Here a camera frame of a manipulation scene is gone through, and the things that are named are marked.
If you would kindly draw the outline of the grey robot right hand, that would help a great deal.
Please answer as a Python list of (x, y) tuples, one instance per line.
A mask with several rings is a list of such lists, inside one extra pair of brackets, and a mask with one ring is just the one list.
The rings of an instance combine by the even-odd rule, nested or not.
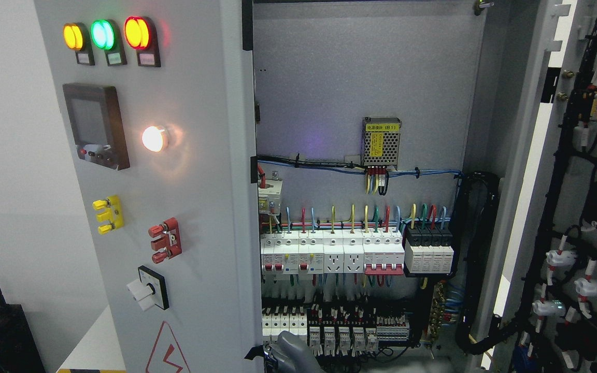
[(264, 345), (266, 372), (323, 372), (306, 342), (282, 331), (277, 340)]

